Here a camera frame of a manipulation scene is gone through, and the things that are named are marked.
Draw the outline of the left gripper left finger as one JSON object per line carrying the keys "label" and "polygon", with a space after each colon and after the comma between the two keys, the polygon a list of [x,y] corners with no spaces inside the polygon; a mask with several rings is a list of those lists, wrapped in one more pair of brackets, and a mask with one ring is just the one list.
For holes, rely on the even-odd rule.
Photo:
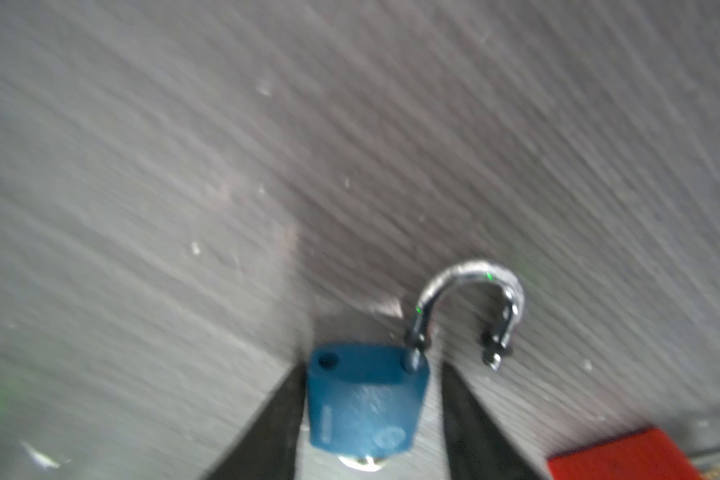
{"label": "left gripper left finger", "polygon": [[294,479],[305,399],[306,365],[299,362],[204,477]]}

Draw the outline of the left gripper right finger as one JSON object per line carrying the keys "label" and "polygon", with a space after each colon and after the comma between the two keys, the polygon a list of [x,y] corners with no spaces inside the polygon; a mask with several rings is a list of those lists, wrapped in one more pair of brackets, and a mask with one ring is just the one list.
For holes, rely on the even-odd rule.
{"label": "left gripper right finger", "polygon": [[452,480],[540,480],[451,363],[441,364],[443,435]]}

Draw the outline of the blue padlock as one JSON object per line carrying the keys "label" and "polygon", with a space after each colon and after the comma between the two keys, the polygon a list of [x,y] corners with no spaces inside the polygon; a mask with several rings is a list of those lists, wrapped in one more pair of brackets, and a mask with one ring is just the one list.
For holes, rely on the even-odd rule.
{"label": "blue padlock", "polygon": [[488,260],[469,260],[438,273],[422,290],[400,346],[340,342],[316,347],[306,374],[311,444],[345,465],[375,472],[379,462],[409,451],[427,391],[430,322],[437,302],[462,284],[500,288],[500,320],[482,338],[482,360],[498,370],[520,324],[525,294],[519,278]]}

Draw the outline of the red padlock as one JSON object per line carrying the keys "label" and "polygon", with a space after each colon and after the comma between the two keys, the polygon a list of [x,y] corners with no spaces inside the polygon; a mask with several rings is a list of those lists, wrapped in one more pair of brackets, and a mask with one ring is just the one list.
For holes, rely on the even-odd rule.
{"label": "red padlock", "polygon": [[662,430],[649,428],[547,460],[556,480],[697,480],[703,475]]}

